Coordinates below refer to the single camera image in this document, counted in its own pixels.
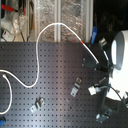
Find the metal clamp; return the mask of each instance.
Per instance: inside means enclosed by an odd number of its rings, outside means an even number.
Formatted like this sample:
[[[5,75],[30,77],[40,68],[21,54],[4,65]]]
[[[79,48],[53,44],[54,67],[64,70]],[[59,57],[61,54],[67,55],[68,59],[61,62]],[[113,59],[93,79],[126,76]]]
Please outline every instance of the metal clamp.
[[[75,97],[77,92],[79,91],[80,84],[82,83],[82,80],[80,78],[76,78],[76,83],[74,84],[74,87],[72,88],[71,91],[71,96]]]
[[[40,100],[38,100],[31,108],[30,108],[30,111],[32,112],[32,113],[35,113],[37,110],[39,110],[41,107],[42,107],[42,105],[44,105],[44,99],[43,98],[41,98]]]

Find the small black object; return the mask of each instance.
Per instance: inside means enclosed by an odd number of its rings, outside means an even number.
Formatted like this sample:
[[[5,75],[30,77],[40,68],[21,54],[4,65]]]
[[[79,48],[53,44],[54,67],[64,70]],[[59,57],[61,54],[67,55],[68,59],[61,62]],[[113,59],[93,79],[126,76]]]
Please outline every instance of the small black object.
[[[23,1],[22,0],[19,0],[19,9],[22,8],[22,3],[23,3]]]
[[[98,114],[96,116],[96,121],[102,123],[104,122],[105,120],[109,119],[109,117],[112,115],[112,110],[111,109],[108,109],[106,110],[103,114]]]
[[[106,66],[103,66],[101,64],[97,64],[96,65],[96,70],[101,71],[101,72],[104,72],[104,73],[108,73],[109,68],[106,67]]]
[[[85,58],[83,58],[83,66],[86,68],[95,69],[97,67],[97,64],[91,60],[86,60]]]
[[[1,0],[1,5],[4,4],[5,5],[6,3],[6,0]],[[1,9],[1,18],[4,18],[4,15],[5,15],[5,10],[4,9]]]

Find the black perforated table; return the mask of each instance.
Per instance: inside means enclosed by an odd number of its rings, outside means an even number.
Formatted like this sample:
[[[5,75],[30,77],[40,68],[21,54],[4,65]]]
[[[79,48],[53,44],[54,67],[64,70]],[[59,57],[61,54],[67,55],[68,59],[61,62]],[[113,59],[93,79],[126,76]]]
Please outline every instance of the black perforated table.
[[[105,58],[97,45],[92,51],[102,63]],[[40,76],[31,89],[24,88],[8,76],[13,91],[11,109],[4,115],[3,128],[128,128],[128,110],[122,105],[119,115],[103,124],[96,122],[100,113],[102,93],[90,96],[88,87],[105,74],[82,67],[83,58],[93,58],[80,44],[39,43]],[[26,84],[36,78],[35,43],[0,43],[0,68],[14,73]],[[76,78],[82,85],[76,95],[70,92]],[[45,105],[31,113],[30,107],[43,97]],[[9,88],[0,73],[0,111],[9,104]]]

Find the white robot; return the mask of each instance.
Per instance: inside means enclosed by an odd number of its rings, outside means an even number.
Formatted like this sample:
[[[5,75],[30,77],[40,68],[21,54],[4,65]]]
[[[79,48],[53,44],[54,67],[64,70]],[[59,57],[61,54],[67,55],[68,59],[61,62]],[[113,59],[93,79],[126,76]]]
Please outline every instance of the white robot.
[[[104,51],[103,47],[106,45],[106,40],[103,38],[99,43]],[[118,113],[121,102],[128,108],[128,31],[119,32],[112,42],[112,64],[110,64],[105,51],[104,54],[108,60],[108,67],[100,66],[100,69],[106,69],[108,75],[98,84],[88,88],[91,95],[105,89],[101,106],[105,112],[96,116],[96,120],[100,123],[108,119],[113,112]]]

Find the white cable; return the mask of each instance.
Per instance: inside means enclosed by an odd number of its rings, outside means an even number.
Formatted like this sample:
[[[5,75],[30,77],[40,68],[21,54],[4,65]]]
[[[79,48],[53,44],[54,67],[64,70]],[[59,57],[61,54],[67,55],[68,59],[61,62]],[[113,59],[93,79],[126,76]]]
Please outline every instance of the white cable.
[[[33,84],[31,84],[31,85],[26,85],[26,84],[24,84],[18,77],[16,77],[16,76],[15,76],[13,73],[11,73],[10,71],[4,70],[4,69],[0,69],[0,72],[2,72],[2,73],[7,73],[7,74],[11,75],[11,76],[14,77],[21,85],[23,85],[23,86],[26,87],[26,88],[32,88],[32,87],[34,87],[34,86],[36,85],[36,83],[38,82],[38,79],[39,79],[39,56],[38,56],[38,43],[39,43],[39,38],[40,38],[41,34],[42,34],[47,28],[49,28],[50,26],[53,26],[53,25],[63,25],[63,26],[65,26],[70,32],[72,32],[72,33],[78,38],[79,41],[82,41],[81,38],[80,38],[73,30],[71,30],[67,25],[65,25],[65,24],[63,24],[63,23],[52,23],[52,24],[49,24],[48,26],[46,26],[46,27],[39,33],[39,35],[38,35],[38,37],[37,37],[37,41],[36,41],[37,77],[36,77],[36,80],[35,80],[35,82],[34,82]],[[94,54],[89,50],[89,48],[88,48],[85,44],[83,44],[83,45],[84,45],[84,47],[90,52],[90,54],[94,57],[94,59],[96,60],[96,62],[99,63],[98,60],[96,59],[96,57],[94,56]]]
[[[107,56],[107,53],[105,51],[104,51],[104,55],[105,55],[106,59],[109,60],[108,56]]]
[[[3,74],[3,78],[7,81],[8,85],[9,85],[9,90],[10,90],[10,102],[9,102],[9,105],[8,105],[8,108],[4,111],[4,112],[0,112],[0,115],[3,115],[5,113],[7,113],[11,107],[11,104],[12,104],[12,88],[11,88],[11,84],[8,80],[8,78],[6,77],[5,74]]]
[[[95,59],[96,63],[98,64],[99,61],[97,60],[97,58],[95,57],[95,55],[91,52],[91,50],[85,44],[83,44],[83,45],[90,52],[90,54],[93,56],[93,58]]]

